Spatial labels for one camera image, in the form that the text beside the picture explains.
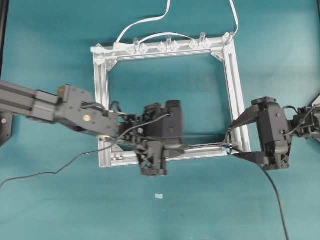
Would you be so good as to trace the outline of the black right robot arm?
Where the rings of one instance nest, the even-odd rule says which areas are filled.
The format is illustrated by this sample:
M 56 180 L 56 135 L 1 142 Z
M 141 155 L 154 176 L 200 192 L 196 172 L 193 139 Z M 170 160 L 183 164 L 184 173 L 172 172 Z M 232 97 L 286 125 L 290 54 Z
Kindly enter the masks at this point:
M 231 131 L 256 123 L 261 151 L 243 152 L 235 156 L 263 166 L 265 171 L 287 169 L 292 138 L 320 138 L 320 106 L 294 108 L 280 107 L 272 97 L 251 101 L 238 119 L 228 127 L 225 141 L 231 140 Z

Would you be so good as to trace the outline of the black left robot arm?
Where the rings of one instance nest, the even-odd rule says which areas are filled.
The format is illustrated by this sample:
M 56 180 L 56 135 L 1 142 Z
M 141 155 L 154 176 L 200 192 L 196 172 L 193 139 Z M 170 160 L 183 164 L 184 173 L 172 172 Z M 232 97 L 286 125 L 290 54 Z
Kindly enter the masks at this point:
M 61 86 L 56 94 L 32 90 L 6 81 L 0 83 L 0 143 L 13 132 L 15 115 L 47 124 L 60 124 L 74 132 L 97 137 L 112 146 L 134 146 L 142 175 L 165 176 L 166 160 L 179 138 L 170 130 L 181 124 L 181 107 L 168 101 L 165 106 L 145 107 L 142 115 L 128 114 L 118 102 L 111 109 L 93 100 L 81 88 Z

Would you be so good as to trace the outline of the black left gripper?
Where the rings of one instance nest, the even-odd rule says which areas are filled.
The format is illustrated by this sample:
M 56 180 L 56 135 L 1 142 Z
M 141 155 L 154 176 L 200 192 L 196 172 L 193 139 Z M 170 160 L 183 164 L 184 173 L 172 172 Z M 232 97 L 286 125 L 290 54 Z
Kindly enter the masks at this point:
M 115 144 L 134 146 L 140 173 L 143 176 L 166 176 L 164 157 L 165 124 L 170 119 L 170 106 L 153 103 L 144 108 L 141 115 L 124 113 L 115 102 L 116 113 L 120 117 Z

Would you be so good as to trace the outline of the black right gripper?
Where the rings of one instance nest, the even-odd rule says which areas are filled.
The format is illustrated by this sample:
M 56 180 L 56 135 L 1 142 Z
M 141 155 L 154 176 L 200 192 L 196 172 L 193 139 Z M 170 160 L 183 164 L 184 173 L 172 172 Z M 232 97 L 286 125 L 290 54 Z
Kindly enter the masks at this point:
M 285 111 L 276 99 L 263 97 L 251 101 L 247 108 L 228 127 L 236 129 L 254 123 L 256 120 L 261 151 L 235 153 L 237 157 L 254 164 L 263 165 L 264 170 L 280 170 L 289 167 L 291 140 L 285 137 L 289 124 Z

